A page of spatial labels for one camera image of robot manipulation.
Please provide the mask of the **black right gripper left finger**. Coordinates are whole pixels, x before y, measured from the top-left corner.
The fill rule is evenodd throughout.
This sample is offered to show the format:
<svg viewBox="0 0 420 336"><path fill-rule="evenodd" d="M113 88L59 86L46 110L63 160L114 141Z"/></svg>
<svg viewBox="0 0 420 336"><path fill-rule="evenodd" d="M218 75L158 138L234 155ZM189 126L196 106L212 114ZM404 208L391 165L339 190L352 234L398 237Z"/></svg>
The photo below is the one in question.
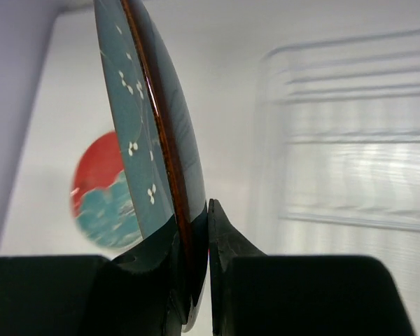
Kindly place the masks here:
<svg viewBox="0 0 420 336"><path fill-rule="evenodd" d="M0 335L178 335L171 303L178 230L169 220L129 251L0 257Z"/></svg>

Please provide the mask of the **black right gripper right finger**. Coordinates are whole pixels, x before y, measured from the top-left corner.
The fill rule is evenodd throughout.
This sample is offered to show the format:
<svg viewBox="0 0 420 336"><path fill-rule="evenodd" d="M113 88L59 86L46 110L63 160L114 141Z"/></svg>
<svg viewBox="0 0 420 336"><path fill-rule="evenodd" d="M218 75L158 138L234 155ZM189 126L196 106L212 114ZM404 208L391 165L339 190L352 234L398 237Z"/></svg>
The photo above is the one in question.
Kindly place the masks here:
<svg viewBox="0 0 420 336"><path fill-rule="evenodd" d="M367 255L267 255L209 203L215 335L413 335L388 269Z"/></svg>

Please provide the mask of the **red and teal plate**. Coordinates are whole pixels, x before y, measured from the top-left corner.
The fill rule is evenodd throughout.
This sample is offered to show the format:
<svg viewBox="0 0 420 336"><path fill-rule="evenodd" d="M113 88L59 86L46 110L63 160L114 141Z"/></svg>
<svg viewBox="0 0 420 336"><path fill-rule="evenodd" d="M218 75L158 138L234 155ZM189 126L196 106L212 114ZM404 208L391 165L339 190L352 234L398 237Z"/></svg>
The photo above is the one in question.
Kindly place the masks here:
<svg viewBox="0 0 420 336"><path fill-rule="evenodd" d="M141 242L114 131L85 149L74 171L70 199L76 226L94 245L122 251Z"/></svg>

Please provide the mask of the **dark teal brown-rimmed plate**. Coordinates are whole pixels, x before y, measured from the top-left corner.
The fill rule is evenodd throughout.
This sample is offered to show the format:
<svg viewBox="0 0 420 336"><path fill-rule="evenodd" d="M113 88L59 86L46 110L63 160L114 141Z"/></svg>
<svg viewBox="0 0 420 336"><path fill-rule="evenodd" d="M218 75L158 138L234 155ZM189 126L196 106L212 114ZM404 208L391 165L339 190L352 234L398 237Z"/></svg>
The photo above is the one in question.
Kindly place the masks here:
<svg viewBox="0 0 420 336"><path fill-rule="evenodd" d="M96 1L101 64L142 240L174 220L171 303L191 329L208 260L207 198L197 142L168 50L140 1ZM117 258L134 248L116 251Z"/></svg>

